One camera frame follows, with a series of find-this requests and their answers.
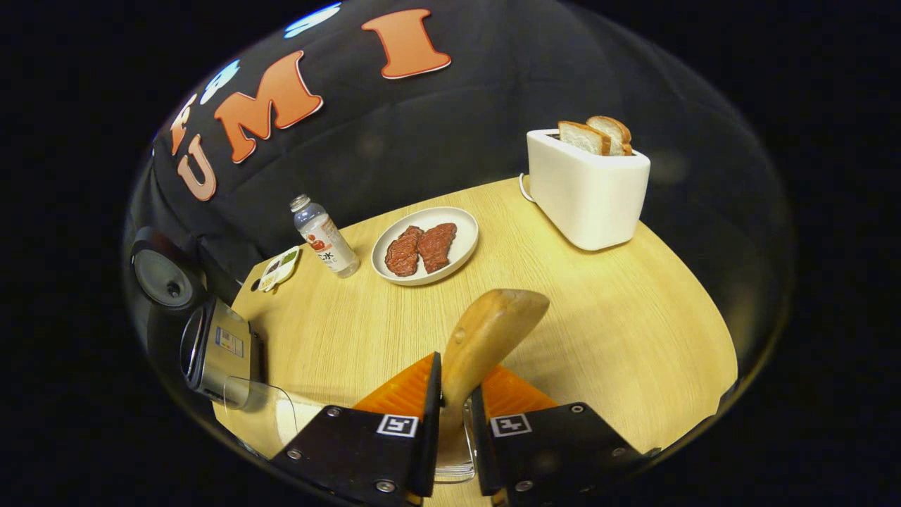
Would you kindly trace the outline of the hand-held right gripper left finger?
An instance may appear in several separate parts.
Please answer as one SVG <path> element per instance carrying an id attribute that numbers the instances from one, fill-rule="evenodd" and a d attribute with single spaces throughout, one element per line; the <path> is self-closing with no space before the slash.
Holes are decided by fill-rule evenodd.
<path id="1" fill-rule="evenodd" d="M 422 506 L 432 495 L 441 410 L 441 354 L 420 361 L 414 414 L 326 405 L 271 465 L 338 506 Z"/>

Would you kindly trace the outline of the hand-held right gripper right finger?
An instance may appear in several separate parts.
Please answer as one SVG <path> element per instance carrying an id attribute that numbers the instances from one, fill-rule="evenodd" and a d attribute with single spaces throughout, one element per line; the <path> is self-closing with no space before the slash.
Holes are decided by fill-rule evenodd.
<path id="1" fill-rule="evenodd" d="M 498 366 L 470 399 L 481 493 L 493 506 L 594 506 L 644 453 L 586 402 L 560 404 Z"/>

